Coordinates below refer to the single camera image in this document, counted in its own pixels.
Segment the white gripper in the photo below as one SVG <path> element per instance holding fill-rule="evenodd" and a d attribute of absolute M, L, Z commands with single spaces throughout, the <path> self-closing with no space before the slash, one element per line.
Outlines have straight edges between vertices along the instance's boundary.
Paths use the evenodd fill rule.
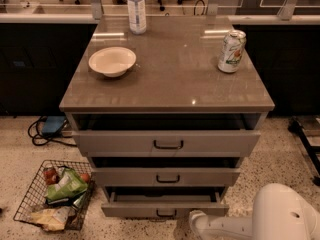
<path fill-rule="evenodd" d="M 207 226 L 207 215 L 200 210 L 189 213 L 189 226 L 196 236 L 203 236 Z"/>

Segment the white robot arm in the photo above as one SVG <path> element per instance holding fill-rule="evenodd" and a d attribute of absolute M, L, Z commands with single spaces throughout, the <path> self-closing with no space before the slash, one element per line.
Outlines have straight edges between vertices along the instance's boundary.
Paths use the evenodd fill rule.
<path fill-rule="evenodd" d="M 201 240 L 320 240 L 320 213 L 292 188 L 271 183 L 256 194 L 251 217 L 219 217 L 194 210 L 189 225 Z"/>

